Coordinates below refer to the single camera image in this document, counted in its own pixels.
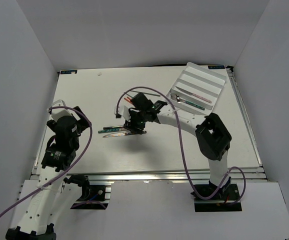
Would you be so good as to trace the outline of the knife with dark handle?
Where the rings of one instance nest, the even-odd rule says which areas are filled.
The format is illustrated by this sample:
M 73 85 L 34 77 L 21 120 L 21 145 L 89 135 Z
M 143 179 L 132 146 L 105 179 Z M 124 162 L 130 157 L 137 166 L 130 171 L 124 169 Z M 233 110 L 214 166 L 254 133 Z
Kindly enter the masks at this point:
M 114 138 L 114 137 L 125 137 L 125 136 L 133 136 L 140 135 L 140 133 L 132 133 L 132 132 L 114 132 L 109 133 L 103 136 L 103 138 Z

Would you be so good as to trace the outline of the fork with green handle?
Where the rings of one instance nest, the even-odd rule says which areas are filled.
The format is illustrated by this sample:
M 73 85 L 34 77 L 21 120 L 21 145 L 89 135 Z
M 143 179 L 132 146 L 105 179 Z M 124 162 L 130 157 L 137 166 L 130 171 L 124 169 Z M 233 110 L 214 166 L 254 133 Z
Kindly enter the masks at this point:
M 108 129 L 99 130 L 98 133 L 99 133 L 99 134 L 116 133 L 116 132 L 121 132 L 121 131 L 125 131 L 125 130 L 126 130 L 126 129 L 123 128 L 123 127 L 108 128 Z

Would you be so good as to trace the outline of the fork with dark handle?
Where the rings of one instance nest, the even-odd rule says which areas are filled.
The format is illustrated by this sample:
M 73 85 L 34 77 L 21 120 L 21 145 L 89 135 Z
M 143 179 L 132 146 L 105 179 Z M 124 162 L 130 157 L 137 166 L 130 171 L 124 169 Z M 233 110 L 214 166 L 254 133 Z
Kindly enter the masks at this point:
M 103 130 L 109 130 L 109 129 L 123 129 L 124 126 L 123 125 L 120 125 L 120 126 L 105 126 L 103 127 Z

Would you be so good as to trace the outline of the knife with pink handle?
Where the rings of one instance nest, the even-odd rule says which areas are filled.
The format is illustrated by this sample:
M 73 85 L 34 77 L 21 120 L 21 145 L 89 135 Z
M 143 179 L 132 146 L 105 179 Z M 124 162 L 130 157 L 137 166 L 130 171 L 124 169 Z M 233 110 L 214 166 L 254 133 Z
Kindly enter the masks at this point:
M 209 100 L 209 99 L 207 99 L 207 98 L 205 98 L 205 97 L 203 97 L 203 96 L 200 96 L 200 95 L 198 95 L 198 94 L 192 93 L 192 92 L 187 91 L 187 90 L 185 90 L 185 89 L 183 89 L 183 88 L 180 88 L 180 87 L 178 87 L 178 86 L 176 86 L 176 88 L 177 88 L 178 90 L 180 90 L 181 92 L 187 94 L 187 95 L 194 96 L 194 97 L 197 98 L 197 99 L 200 99 L 200 100 L 202 100 L 202 101 L 204 101 L 204 102 L 207 102 L 207 103 L 209 103 L 209 104 L 212 104 L 212 101 L 211 101 L 211 100 Z

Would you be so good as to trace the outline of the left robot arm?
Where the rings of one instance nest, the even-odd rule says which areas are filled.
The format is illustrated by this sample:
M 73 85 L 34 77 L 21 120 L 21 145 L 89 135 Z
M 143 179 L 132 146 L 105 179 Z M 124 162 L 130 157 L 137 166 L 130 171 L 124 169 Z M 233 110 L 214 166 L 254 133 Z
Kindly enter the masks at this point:
M 52 119 L 47 126 L 54 132 L 41 162 L 38 185 L 27 198 L 29 206 L 15 228 L 7 230 L 7 240 L 55 240 L 54 211 L 62 209 L 54 203 L 68 171 L 81 159 L 76 155 L 82 132 L 92 127 L 79 106 L 57 103 L 48 109 Z

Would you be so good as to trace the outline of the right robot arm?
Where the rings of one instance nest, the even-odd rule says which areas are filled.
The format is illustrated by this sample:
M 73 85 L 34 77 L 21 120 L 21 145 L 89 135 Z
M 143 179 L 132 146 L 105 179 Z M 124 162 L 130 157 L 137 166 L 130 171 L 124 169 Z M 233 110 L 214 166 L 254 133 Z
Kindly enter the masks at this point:
M 147 122 L 180 127 L 197 139 L 200 152 L 208 159 L 210 169 L 210 193 L 215 199 L 223 199 L 229 192 L 231 177 L 228 173 L 228 151 L 232 136 L 215 113 L 196 115 L 176 109 L 169 100 L 153 103 L 143 93 L 130 102 L 116 107 L 116 116 L 125 119 L 124 127 L 132 133 L 142 134 Z

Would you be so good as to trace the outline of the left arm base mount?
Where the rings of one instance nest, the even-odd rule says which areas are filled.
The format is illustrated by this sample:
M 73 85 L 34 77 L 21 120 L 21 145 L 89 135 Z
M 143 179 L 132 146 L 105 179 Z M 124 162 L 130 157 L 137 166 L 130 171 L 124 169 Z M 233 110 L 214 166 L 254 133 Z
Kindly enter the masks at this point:
M 66 185 L 76 185 L 81 193 L 80 197 L 71 206 L 72 210 L 105 210 L 108 207 L 106 201 L 106 186 L 91 185 L 86 175 L 75 174 L 65 178 Z

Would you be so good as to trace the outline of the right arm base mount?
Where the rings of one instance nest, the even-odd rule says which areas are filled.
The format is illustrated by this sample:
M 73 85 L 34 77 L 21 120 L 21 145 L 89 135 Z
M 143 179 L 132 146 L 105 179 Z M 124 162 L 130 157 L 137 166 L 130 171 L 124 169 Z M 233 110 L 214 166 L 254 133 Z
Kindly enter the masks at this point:
M 190 194 L 193 196 L 194 210 L 197 213 L 241 212 L 243 210 L 238 201 L 240 193 L 235 183 L 230 184 L 224 193 L 218 192 L 208 200 L 199 198 L 194 191 Z

